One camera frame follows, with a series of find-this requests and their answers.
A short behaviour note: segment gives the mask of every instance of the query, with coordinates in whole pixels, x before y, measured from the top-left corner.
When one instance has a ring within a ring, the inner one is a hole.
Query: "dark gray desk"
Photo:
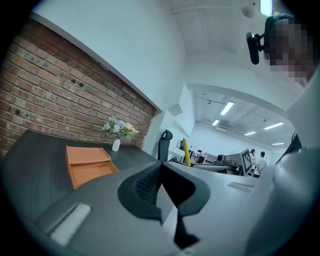
[[[136,146],[71,140],[27,130],[1,162],[1,180],[17,211],[35,220],[52,203],[73,190],[66,146],[104,148],[119,171],[157,161]]]

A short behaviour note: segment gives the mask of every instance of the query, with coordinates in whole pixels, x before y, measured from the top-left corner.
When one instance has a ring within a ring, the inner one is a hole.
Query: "orange tray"
[[[65,157],[73,189],[97,177],[119,172],[102,147],[66,146]]]

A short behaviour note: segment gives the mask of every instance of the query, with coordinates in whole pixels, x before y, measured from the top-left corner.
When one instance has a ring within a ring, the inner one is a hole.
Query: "red brick wall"
[[[113,137],[101,129],[108,116],[133,124],[139,134],[122,144],[141,148],[156,112],[116,75],[34,20],[14,38],[0,82],[3,151],[26,129],[111,144]]]

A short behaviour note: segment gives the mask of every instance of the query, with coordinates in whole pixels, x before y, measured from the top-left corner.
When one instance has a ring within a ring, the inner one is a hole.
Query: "flower vase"
[[[120,139],[117,138],[116,140],[114,140],[113,145],[112,145],[112,151],[117,152],[119,150],[120,147]]]

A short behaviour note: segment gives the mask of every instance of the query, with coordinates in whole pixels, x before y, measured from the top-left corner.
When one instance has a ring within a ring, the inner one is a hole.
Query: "yellow pole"
[[[188,144],[187,144],[187,140],[186,139],[183,140],[183,147],[184,147],[186,166],[191,166],[189,149],[188,149]]]

